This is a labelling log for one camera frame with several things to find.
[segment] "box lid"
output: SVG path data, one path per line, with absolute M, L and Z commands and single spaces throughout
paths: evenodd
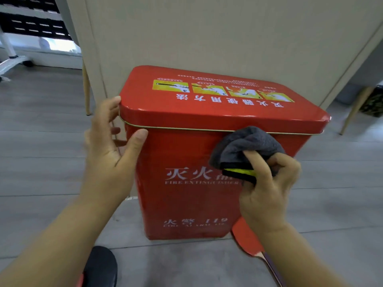
M 330 116 L 278 83 L 139 66 L 121 93 L 120 116 L 138 127 L 319 134 Z

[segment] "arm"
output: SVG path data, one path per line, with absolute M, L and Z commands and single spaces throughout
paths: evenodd
M 245 182 L 240 196 L 242 216 L 258 236 L 287 286 L 343 287 L 347 284 L 315 254 L 304 237 L 285 221 L 288 195 L 299 177 L 300 164 L 276 153 L 267 163 L 255 151 L 245 151 L 257 174 L 257 184 Z M 274 178 L 270 167 L 278 169 Z
M 80 195 L 0 274 L 0 286 L 75 286 L 98 235 L 130 193 L 147 136 L 147 130 L 138 130 L 120 156 L 117 146 L 126 142 L 113 141 L 119 128 L 110 127 L 120 100 L 104 101 L 85 135 L 88 155 Z

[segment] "instruction illustration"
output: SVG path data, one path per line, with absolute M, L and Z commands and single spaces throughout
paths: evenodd
M 282 101 L 282 102 L 294 102 L 287 95 L 282 94 L 281 92 L 260 92 L 260 94 L 265 98 L 272 101 Z
M 255 90 L 245 88 L 235 88 L 226 86 L 227 91 L 232 97 L 246 97 L 250 99 L 263 99 Z
M 157 89 L 160 91 L 190 92 L 188 83 L 170 82 L 167 80 L 154 80 L 153 89 Z
M 223 86 L 204 85 L 198 83 L 192 83 L 193 92 L 195 94 L 215 94 L 218 96 L 228 96 Z

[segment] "fingernail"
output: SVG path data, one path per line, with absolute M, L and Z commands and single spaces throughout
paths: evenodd
M 145 141 L 148 135 L 148 131 L 146 129 L 139 129 L 134 135 L 136 136 L 136 138 Z

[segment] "paddle handle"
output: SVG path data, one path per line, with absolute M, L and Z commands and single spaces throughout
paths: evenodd
M 278 270 L 276 269 L 270 256 L 267 255 L 266 252 L 262 252 L 262 253 L 263 253 L 263 256 L 265 257 L 266 264 L 268 265 L 268 267 L 270 268 L 270 270 L 272 271 L 272 273 L 274 275 L 276 282 L 279 284 L 280 287 L 285 287 L 286 284 L 285 284 L 284 280 L 282 279 L 282 276 L 279 274 Z

